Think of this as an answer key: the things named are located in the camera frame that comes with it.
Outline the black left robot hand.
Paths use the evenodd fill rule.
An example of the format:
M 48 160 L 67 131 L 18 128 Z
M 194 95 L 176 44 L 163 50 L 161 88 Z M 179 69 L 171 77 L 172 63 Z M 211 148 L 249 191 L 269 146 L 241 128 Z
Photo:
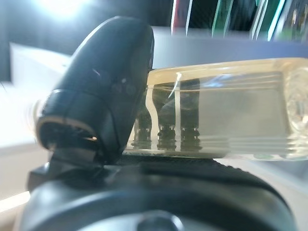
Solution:
M 282 76 L 154 70 L 152 28 L 114 17 L 73 55 L 36 121 L 17 231 L 295 231 L 268 183 L 216 158 L 286 149 Z

